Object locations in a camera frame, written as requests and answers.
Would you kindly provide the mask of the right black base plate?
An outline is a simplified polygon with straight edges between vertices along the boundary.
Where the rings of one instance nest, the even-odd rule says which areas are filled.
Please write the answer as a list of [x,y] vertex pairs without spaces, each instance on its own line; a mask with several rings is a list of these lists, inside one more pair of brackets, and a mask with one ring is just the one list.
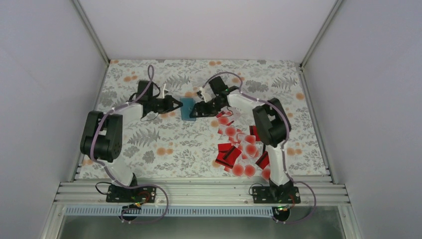
[[298,204],[301,202],[298,187],[275,191],[269,186],[253,186],[249,193],[255,204]]

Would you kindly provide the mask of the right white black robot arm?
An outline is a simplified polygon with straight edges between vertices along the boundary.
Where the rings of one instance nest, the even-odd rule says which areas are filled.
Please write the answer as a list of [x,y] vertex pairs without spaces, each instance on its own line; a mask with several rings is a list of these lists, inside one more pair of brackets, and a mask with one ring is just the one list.
[[213,117],[224,107],[234,107],[243,113],[251,113],[257,134],[266,145],[269,156],[270,198],[276,203],[283,202],[293,189],[294,183],[284,168],[286,160],[283,149],[290,136],[291,124],[280,100],[254,98],[243,92],[240,87],[228,87],[219,76],[209,80],[208,84],[215,97],[195,103],[190,117]]

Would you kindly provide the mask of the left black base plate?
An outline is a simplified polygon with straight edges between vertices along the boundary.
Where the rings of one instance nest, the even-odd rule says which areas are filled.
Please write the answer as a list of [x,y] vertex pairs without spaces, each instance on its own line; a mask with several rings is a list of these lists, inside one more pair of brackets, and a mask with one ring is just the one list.
[[153,186],[126,189],[111,185],[105,201],[108,203],[154,203],[156,191],[157,188]]

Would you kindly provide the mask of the aluminium rail frame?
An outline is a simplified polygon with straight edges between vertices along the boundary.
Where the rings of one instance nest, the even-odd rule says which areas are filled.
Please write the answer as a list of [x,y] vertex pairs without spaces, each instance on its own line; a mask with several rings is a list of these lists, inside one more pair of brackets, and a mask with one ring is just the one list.
[[[301,202],[299,206],[348,205],[350,199],[345,185],[333,184],[328,176],[302,176],[297,178]],[[250,206],[253,204],[250,186],[264,184],[262,178],[154,178],[139,182],[160,186],[155,199],[156,206],[166,203],[167,193],[171,206]],[[105,179],[77,179],[60,183],[55,203],[105,204],[108,185]]]

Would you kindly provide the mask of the teal leather card holder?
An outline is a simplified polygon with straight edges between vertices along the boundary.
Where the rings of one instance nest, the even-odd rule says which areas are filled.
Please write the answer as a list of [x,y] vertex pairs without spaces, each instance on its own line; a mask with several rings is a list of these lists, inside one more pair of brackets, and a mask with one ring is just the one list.
[[183,121],[196,121],[196,118],[190,116],[195,100],[193,98],[180,98],[180,102],[183,104],[181,110],[181,120]]

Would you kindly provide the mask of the dark red striped card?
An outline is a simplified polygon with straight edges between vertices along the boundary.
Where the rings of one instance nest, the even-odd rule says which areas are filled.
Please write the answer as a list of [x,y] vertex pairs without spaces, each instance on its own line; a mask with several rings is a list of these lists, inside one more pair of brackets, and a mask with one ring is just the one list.
[[233,145],[231,143],[221,143],[217,145],[219,154],[227,154],[231,152]]
[[258,131],[257,131],[257,127],[255,125],[250,125],[249,131],[250,131],[250,135],[255,136],[256,141],[261,141],[259,134],[258,134]]

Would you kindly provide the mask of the floral patterned table mat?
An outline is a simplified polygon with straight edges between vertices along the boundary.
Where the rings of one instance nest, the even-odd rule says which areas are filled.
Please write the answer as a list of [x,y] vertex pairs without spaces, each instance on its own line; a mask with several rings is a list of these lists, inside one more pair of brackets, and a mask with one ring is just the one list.
[[[127,101],[137,91],[138,82],[147,79],[147,67],[155,69],[154,82],[165,83],[174,97],[197,98],[197,91],[215,73],[221,73],[229,86],[242,85],[250,96],[280,100],[291,123],[286,144],[286,166],[293,177],[324,175],[325,164],[307,106],[296,66],[292,61],[266,60],[111,60],[100,95],[99,111],[107,111]],[[247,158],[243,154],[244,135],[254,124],[250,113],[241,114],[233,126],[235,137],[222,133],[217,117],[196,121],[181,120],[180,110],[158,115],[149,113],[141,121],[128,125],[123,133],[121,156],[138,176],[144,178],[229,177],[232,169],[215,162],[217,145],[231,143],[241,150],[236,164],[252,165],[254,176],[263,169],[255,162],[263,145],[255,143],[259,154]]]

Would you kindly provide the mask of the red card with stripe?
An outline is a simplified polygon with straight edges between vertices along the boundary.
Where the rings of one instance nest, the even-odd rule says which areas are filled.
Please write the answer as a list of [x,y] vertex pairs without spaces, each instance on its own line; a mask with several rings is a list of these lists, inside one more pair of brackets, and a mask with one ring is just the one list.
[[220,151],[215,159],[215,162],[231,169],[241,153],[241,150],[232,146],[226,151]]

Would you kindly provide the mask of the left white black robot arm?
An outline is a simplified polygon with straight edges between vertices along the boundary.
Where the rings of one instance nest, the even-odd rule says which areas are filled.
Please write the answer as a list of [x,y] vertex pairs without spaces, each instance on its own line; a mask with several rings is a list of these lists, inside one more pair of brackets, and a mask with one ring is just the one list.
[[152,81],[140,81],[138,90],[122,105],[107,112],[90,111],[87,115],[80,151],[93,162],[102,166],[112,180],[120,187],[118,194],[127,202],[138,196],[135,175],[121,157],[123,131],[135,121],[141,121],[149,113],[158,115],[173,112],[183,103]]

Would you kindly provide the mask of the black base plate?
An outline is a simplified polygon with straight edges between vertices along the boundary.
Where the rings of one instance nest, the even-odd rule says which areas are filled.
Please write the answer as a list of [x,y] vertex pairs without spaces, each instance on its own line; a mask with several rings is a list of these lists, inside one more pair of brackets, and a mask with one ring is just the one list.
[[154,203],[156,191],[157,188],[153,186],[126,189],[111,185],[105,201],[108,203]]
[[301,202],[298,187],[275,191],[269,186],[253,186],[249,193],[255,204],[298,204]]

